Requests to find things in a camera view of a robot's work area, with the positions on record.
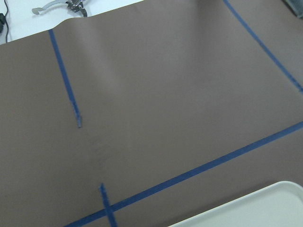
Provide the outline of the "reacher grabber tool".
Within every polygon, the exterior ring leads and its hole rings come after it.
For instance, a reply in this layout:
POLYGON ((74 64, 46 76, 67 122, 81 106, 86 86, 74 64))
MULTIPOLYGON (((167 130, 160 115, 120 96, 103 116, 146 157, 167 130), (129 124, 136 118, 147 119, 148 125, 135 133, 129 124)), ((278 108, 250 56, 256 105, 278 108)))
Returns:
POLYGON ((51 9, 62 8, 72 13, 80 13, 82 17, 87 17, 88 13, 83 2, 83 0, 53 0, 42 7, 31 9, 31 12, 34 15, 40 15, 41 13, 50 11, 51 9))

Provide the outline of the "white rectangular tray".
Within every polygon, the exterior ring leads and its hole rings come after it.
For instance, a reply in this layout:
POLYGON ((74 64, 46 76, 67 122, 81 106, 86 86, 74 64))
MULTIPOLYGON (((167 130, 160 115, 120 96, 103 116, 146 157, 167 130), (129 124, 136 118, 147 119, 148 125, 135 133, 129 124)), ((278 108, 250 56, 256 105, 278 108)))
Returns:
POLYGON ((280 181, 175 224, 176 227, 301 227, 303 188, 280 181))

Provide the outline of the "dark grey folded cloth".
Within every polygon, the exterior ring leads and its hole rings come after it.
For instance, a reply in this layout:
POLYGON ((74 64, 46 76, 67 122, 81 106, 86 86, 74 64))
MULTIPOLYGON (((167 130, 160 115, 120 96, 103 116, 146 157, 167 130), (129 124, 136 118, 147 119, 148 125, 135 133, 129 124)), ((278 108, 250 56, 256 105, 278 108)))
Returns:
POLYGON ((303 17, 303 0, 284 0, 298 18, 303 17))

